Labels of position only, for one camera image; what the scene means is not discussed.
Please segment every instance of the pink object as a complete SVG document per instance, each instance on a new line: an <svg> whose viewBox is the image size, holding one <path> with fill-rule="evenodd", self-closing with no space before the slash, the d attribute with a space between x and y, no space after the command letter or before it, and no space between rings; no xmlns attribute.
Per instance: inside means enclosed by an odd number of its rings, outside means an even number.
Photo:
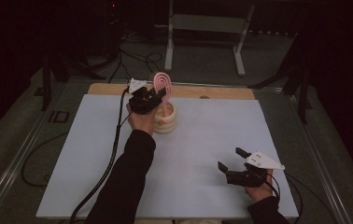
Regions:
<svg viewBox="0 0 353 224"><path fill-rule="evenodd" d="M153 78L153 87L156 92L165 88L166 94L162 98L162 112L164 117L170 116L167 108L167 102L171 97L171 78L163 72L156 73Z"/></svg>

